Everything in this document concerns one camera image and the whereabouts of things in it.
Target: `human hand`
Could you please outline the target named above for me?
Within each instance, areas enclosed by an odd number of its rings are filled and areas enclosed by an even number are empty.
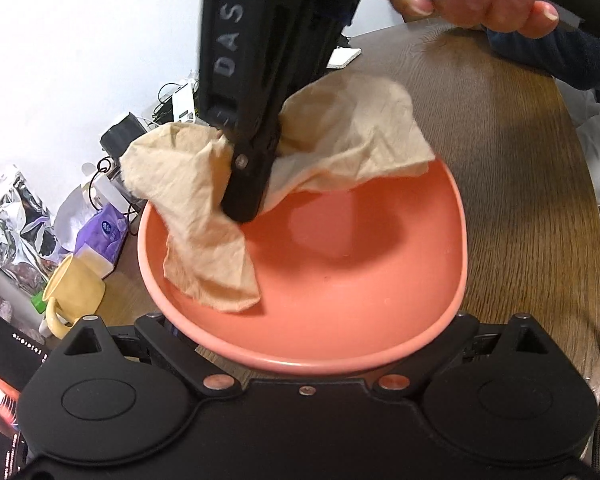
[[[555,7],[539,0],[391,0],[407,18],[424,18],[437,11],[458,27],[484,25],[495,32],[518,31],[542,38],[558,25]]]

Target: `person's arm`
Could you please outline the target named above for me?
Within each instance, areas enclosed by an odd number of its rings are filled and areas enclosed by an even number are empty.
[[[539,40],[517,32],[487,30],[491,48],[501,56],[546,70],[580,90],[600,90],[600,39],[560,28]]]

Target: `wooden table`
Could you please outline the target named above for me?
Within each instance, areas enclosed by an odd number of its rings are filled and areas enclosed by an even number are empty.
[[[483,322],[531,313],[594,391],[600,387],[600,217],[584,156],[551,78],[495,57],[481,32],[435,20],[352,41],[350,68],[409,90],[424,136],[462,194],[469,244],[463,308]],[[126,242],[98,313],[129,324],[155,310]],[[210,352],[241,380],[254,372]]]

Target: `beige cloth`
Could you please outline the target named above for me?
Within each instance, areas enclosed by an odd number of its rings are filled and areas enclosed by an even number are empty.
[[[281,113],[280,157],[263,211],[289,193],[350,189],[378,176],[417,176],[434,154],[399,84],[347,70],[307,86]],[[164,275],[226,312],[260,300],[240,228],[220,211],[232,148],[214,128],[165,124],[121,159],[125,185],[150,200],[169,231]]]

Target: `black box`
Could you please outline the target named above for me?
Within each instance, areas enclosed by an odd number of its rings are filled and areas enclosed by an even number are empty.
[[[0,480],[24,466],[27,445],[18,428],[16,404],[48,352],[0,317]]]

